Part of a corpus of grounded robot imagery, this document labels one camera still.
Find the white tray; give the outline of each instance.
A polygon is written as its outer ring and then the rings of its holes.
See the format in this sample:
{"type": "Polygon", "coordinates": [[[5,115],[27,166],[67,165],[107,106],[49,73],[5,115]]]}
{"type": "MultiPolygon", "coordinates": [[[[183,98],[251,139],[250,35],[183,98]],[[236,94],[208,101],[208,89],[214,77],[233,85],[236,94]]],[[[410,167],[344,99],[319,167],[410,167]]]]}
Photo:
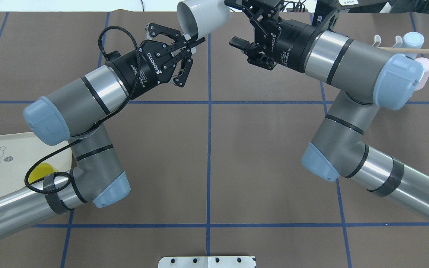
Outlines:
{"type": "MultiPolygon", "coordinates": [[[[32,132],[0,136],[0,197],[24,187],[24,176],[29,168],[39,159],[66,146],[61,142],[48,146],[32,132]]],[[[70,149],[44,161],[57,171],[71,168],[72,152],[70,149]]]]}

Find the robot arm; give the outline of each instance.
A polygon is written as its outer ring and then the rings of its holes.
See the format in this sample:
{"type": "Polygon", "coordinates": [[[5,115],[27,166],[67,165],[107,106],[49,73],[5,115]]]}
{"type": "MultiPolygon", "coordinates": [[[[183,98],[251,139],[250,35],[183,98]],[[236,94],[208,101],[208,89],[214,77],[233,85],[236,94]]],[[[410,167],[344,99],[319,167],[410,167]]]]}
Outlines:
{"type": "Polygon", "coordinates": [[[183,87],[193,64],[191,56],[204,38],[197,40],[197,36],[191,38],[151,23],[146,26],[149,39],[139,48],[133,39],[136,49],[121,56],[117,51],[106,53],[100,41],[104,32],[114,28],[119,27],[108,27],[99,38],[105,66],[39,98],[24,110],[27,124],[41,141],[55,145],[68,140],[73,145],[77,167],[47,175],[30,187],[1,197],[0,239],[85,202],[106,207],[128,195],[130,185],[102,122],[129,99],[161,83],[183,87]],[[159,34],[174,42],[151,40],[159,34]],[[178,63],[180,71],[174,75],[178,63]]]}
{"type": "Polygon", "coordinates": [[[404,54],[332,32],[336,1],[319,0],[312,25],[279,17],[283,0],[225,5],[242,10],[255,29],[254,42],[230,41],[248,63],[267,70],[279,63],[341,90],[302,158],[305,168],[328,181],[341,175],[354,180],[429,220],[429,176],[361,142],[380,107],[405,105],[424,67],[404,54]]]}

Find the yellow cup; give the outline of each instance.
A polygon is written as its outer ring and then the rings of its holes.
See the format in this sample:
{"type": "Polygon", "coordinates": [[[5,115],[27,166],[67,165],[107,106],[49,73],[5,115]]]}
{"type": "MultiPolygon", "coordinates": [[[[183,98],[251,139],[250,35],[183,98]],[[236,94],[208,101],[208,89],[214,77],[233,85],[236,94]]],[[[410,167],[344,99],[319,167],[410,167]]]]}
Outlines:
{"type": "Polygon", "coordinates": [[[56,170],[54,170],[53,166],[49,165],[48,163],[40,163],[36,166],[36,168],[34,168],[31,174],[29,174],[28,181],[29,183],[33,183],[38,179],[43,178],[46,175],[49,175],[54,172],[56,172],[56,170]]]}

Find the white cup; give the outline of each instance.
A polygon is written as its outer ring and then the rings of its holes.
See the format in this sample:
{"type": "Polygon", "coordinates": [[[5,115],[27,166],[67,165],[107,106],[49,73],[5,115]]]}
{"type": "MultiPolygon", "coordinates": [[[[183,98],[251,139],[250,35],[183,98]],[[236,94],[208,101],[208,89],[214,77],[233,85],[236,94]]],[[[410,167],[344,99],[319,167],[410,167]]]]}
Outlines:
{"type": "Polygon", "coordinates": [[[178,3],[177,15],[184,34],[200,39],[228,22],[229,7],[224,0],[185,0],[178,3]]]}

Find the black mount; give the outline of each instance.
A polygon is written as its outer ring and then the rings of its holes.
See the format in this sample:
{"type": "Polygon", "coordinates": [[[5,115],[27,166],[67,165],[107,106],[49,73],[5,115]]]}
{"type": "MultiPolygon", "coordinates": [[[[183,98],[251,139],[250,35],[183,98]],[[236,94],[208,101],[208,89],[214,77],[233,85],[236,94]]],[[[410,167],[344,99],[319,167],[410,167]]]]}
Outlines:
{"type": "Polygon", "coordinates": [[[315,9],[313,27],[297,22],[296,20],[283,20],[279,12],[284,9],[284,0],[225,0],[228,7],[242,10],[255,29],[255,41],[250,43],[239,37],[233,37],[229,44],[243,51],[248,56],[248,63],[272,70],[277,63],[303,73],[303,62],[309,46],[315,36],[324,31],[333,31],[339,17],[337,0],[318,0],[315,9]],[[279,41],[284,31],[285,38],[279,41]],[[295,53],[288,63],[288,54],[281,56],[280,46],[293,44],[290,49],[282,49],[289,54],[295,53]]]}
{"type": "Polygon", "coordinates": [[[180,31],[155,23],[148,24],[145,31],[147,40],[140,44],[138,51],[130,51],[123,56],[118,51],[113,51],[107,54],[109,60],[105,64],[114,69],[126,88],[131,89],[138,72],[136,53],[139,54],[141,76],[133,98],[163,83],[172,82],[178,87],[184,87],[193,65],[192,49],[205,39],[196,40],[198,36],[193,36],[186,40],[180,31]],[[174,42],[166,44],[153,41],[152,39],[158,35],[164,35],[174,42]],[[177,75],[173,75],[179,62],[181,62],[180,71],[177,75]]]}

